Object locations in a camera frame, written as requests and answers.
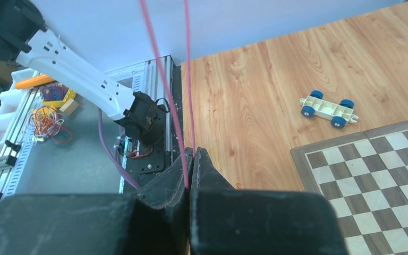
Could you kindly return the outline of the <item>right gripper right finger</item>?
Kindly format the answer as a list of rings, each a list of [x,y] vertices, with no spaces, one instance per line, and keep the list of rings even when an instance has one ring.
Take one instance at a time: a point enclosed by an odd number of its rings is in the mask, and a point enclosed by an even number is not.
[[[190,181],[189,241],[192,254],[348,254],[323,196],[236,189],[201,147]]]

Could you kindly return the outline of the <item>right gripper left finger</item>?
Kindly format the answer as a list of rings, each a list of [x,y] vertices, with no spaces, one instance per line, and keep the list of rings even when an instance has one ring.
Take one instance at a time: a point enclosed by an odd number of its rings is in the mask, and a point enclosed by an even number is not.
[[[0,254],[187,254],[182,162],[125,194],[24,194],[0,203]]]

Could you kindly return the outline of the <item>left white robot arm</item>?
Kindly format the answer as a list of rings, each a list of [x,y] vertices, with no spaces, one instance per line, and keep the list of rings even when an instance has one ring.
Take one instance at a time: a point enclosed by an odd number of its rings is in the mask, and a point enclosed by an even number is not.
[[[164,137],[156,102],[76,54],[50,30],[31,1],[0,1],[0,61],[34,69],[73,89],[144,145]]]

